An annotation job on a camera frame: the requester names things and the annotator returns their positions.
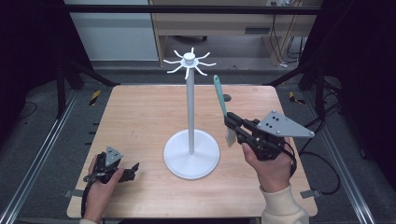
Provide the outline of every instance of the hand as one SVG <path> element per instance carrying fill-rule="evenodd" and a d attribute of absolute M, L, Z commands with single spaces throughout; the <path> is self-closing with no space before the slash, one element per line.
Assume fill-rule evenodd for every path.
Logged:
<path fill-rule="evenodd" d="M 93 166 L 95 165 L 97 155 L 93 158 L 89 174 L 92 173 Z M 100 181 L 95 181 L 90 189 L 87 196 L 87 205 L 85 215 L 83 218 L 99 223 L 102 219 L 102 215 L 106 210 L 107 204 L 110 201 L 111 195 L 113 194 L 114 188 L 117 186 L 124 169 L 118 169 L 111 179 L 106 183 L 102 184 Z"/>
<path fill-rule="evenodd" d="M 254 168 L 259 178 L 260 186 L 265 192 L 274 193 L 290 185 L 291 158 L 285 153 L 280 153 L 273 161 L 259 161 L 253 149 L 242 143 L 245 161 Z"/>

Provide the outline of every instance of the green handle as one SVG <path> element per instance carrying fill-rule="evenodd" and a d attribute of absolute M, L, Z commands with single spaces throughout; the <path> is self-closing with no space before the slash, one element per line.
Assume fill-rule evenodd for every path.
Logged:
<path fill-rule="evenodd" d="M 215 75 L 213 77 L 213 82 L 215 83 L 216 93 L 218 94 L 221 110 L 222 110 L 224 116 L 227 116 L 227 109 L 225 108 L 225 103 L 224 103 L 224 95 L 222 93 L 222 88 L 221 88 L 220 79 L 219 79 L 218 75 Z"/>

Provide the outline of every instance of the aluminum rail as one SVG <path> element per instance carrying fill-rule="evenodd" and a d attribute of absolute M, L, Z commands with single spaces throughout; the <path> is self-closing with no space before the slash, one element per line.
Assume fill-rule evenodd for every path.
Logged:
<path fill-rule="evenodd" d="M 306 99 L 309 107 L 314 114 L 314 117 L 317 116 L 316 109 L 314 107 L 314 100 L 311 94 L 304 92 L 304 98 Z M 346 195 L 348 196 L 353 209 L 362 224 L 374 224 L 375 219 L 368 207 L 366 201 L 364 201 L 363 196 L 361 195 L 361 191 L 359 190 L 358 185 L 356 184 L 352 174 L 349 172 L 342 156 L 340 155 L 336 144 L 332 140 L 332 137 L 329 133 L 329 130 L 324 126 L 322 128 L 324 144 L 327 146 L 330 158 L 332 159 L 332 163 L 336 168 L 337 172 L 340 175 L 341 182 L 346 191 Z"/>
<path fill-rule="evenodd" d="M 321 15 L 342 13 L 322 7 L 237 7 L 237 6 L 131 6 L 131 5 L 44 5 L 40 9 L 62 9 L 84 13 L 183 13 L 183 14 L 269 14 Z"/>
<path fill-rule="evenodd" d="M 30 190 L 32 189 L 35 181 L 37 180 L 38 175 L 48 155 L 50 154 L 52 147 L 55 144 L 55 141 L 58 138 L 59 133 L 61 132 L 70 114 L 70 111 L 72 110 L 72 107 L 77 99 L 77 96 L 78 96 L 78 91 L 71 92 L 68 98 L 67 108 L 65 109 L 63 115 L 59 119 L 55 120 L 51 130 L 49 131 L 49 134 L 47 135 L 46 140 L 44 141 L 37 155 L 35 156 L 35 160 L 33 161 L 32 165 L 27 171 L 24 179 L 20 183 L 20 186 L 18 187 L 11 201 L 8 203 L 6 209 L 1 214 L 0 216 L 1 224 L 14 223 L 15 219 L 17 218 L 18 213 L 21 211 L 21 208 L 27 196 L 29 195 Z"/>

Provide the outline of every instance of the wooden table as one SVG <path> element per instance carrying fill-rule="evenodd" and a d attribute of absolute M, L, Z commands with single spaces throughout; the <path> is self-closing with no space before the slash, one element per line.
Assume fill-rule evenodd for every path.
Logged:
<path fill-rule="evenodd" d="M 272 109 L 283 113 L 276 90 L 266 86 L 223 86 L 232 96 L 226 103 L 244 119 L 263 119 Z M 120 167 L 140 162 L 134 181 L 120 183 L 106 217 L 260 217 L 265 200 L 255 171 L 245 162 L 241 146 L 227 147 L 226 127 L 214 86 L 195 86 L 195 129 L 211 134 L 219 144 L 215 170 L 198 180 L 173 175 L 163 161 L 169 138 L 188 129 L 186 86 L 117 86 L 107 103 L 76 189 L 84 189 L 83 176 L 94 154 L 112 146 L 124 154 Z M 300 158 L 291 179 L 298 204 L 314 216 L 313 198 L 303 199 L 308 182 Z M 81 198 L 73 197 L 67 209 L 80 217 Z"/>

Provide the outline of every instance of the sleeve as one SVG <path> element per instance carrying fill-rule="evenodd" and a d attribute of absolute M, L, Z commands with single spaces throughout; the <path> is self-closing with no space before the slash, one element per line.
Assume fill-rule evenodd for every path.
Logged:
<path fill-rule="evenodd" d="M 308 224 L 306 211 L 294 201 L 291 186 L 275 193 L 267 193 L 262 188 L 266 207 L 262 212 L 262 224 Z"/>
<path fill-rule="evenodd" d="M 79 221 L 79 224 L 97 224 L 97 223 L 83 218 L 82 220 Z"/>

